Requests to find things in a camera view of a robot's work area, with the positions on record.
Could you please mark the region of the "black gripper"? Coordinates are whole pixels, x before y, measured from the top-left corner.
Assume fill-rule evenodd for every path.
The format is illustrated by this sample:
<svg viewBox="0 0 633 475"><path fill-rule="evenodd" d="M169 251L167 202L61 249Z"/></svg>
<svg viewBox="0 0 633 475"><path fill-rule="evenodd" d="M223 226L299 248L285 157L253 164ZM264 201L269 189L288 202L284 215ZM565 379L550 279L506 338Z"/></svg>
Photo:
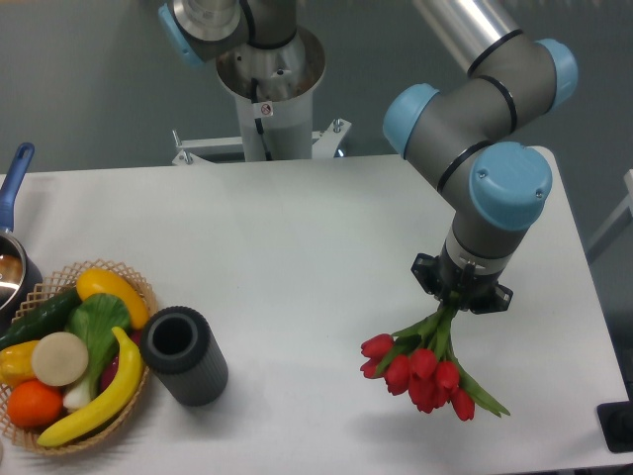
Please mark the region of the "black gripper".
<svg viewBox="0 0 633 475"><path fill-rule="evenodd" d="M485 273L472 260L457 264L446 252L437 256L419 253L411 272L440 306L452 303L461 311L487 314L505 312L512 299L512 291L498 283L499 272Z"/></svg>

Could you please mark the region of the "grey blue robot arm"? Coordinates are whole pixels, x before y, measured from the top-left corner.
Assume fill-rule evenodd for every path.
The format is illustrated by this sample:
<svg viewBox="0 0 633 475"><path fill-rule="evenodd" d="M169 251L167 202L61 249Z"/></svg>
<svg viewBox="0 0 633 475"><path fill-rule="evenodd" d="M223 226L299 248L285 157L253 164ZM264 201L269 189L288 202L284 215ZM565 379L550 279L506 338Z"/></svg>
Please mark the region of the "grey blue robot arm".
<svg viewBox="0 0 633 475"><path fill-rule="evenodd" d="M414 85L383 121L392 148L455 212L441 252L418 256L411 270L441 302L502 312L512 293L499 278L552 187L543 155L510 136L573 95L578 66L566 46L527 38L495 1L419 1L416 9L467 81L448 94ZM187 63L215 64L247 160L316 156L312 96L324 53L299 26L295 2L168 1L158 18Z"/></svg>

